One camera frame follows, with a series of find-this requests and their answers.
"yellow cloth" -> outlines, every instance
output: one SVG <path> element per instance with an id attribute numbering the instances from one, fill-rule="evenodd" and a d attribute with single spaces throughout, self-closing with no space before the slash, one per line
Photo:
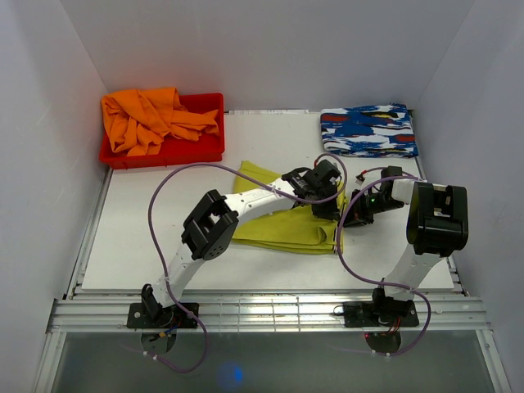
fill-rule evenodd
<path id="1" fill-rule="evenodd" d="M 281 176 L 250 161 L 243 161 L 239 170 L 262 183 L 271 183 Z M 237 176 L 233 192 L 249 191 L 257 187 Z M 339 209 L 343 207 L 344 200 L 343 192 L 337 200 Z M 337 222 L 317 219 L 313 216 L 311 206 L 300 206 L 245 223 L 237 228 L 233 240 L 250 246 L 300 254 L 332 254 L 335 252 L 336 230 Z"/>

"red plastic tray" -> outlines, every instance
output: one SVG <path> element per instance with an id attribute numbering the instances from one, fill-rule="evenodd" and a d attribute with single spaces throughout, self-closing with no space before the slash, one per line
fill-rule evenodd
<path id="1" fill-rule="evenodd" d="M 98 156 L 99 160 L 108 164 L 112 169 L 145 168 L 148 166 L 167 166 L 222 160 L 222 153 L 225 150 L 224 96 L 220 93 L 180 96 L 180 103 L 188 111 L 194 113 L 204 113 L 218 109 L 219 113 L 216 116 L 216 122 L 219 125 L 219 136 L 203 133 L 198 142 L 167 137 L 162 142 L 158 154 L 127 157 L 120 153 L 113 153 L 109 138 L 104 132 L 102 147 Z"/>

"blue patterned cloth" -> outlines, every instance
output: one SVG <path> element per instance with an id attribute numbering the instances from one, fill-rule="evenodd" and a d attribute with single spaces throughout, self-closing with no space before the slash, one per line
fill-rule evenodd
<path id="1" fill-rule="evenodd" d="M 324 109 L 320 115 L 324 148 L 359 157 L 415 157 L 411 116 L 403 104 Z"/>

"white table surface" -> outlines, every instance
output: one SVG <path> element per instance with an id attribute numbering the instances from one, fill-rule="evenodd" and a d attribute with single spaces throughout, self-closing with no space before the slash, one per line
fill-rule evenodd
<path id="1" fill-rule="evenodd" d="M 222 164 L 234 169 L 242 160 L 284 173 L 311 166 L 323 152 L 319 114 L 226 115 L 226 152 Z M 398 165 L 418 174 L 414 159 L 343 158 L 350 180 L 375 166 Z M 136 291 L 162 274 L 147 226 L 151 194 L 170 169 L 131 169 L 113 173 L 97 228 L 82 288 Z M 167 260 L 171 260 L 183 231 L 183 221 L 209 190 L 230 193 L 233 176 L 220 169 L 191 168 L 175 175 L 156 199 L 153 222 Z M 407 245 L 409 208 L 381 213 L 375 223 L 346 228 L 344 256 L 365 277 L 380 280 L 395 266 Z M 350 276 L 336 255 L 299 255 L 232 243 L 220 258 L 207 262 L 190 281 L 192 290 L 325 291 L 373 286 Z M 442 260 L 420 286 L 449 290 L 453 282 Z"/>

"orange cloth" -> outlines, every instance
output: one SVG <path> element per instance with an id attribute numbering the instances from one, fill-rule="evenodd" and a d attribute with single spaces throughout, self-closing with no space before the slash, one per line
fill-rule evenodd
<path id="1" fill-rule="evenodd" d="M 104 128 L 114 153 L 158 154 L 166 135 L 198 141 L 202 132 L 219 133 L 217 111 L 202 115 L 180 105 L 176 88 L 124 90 L 102 98 Z"/>

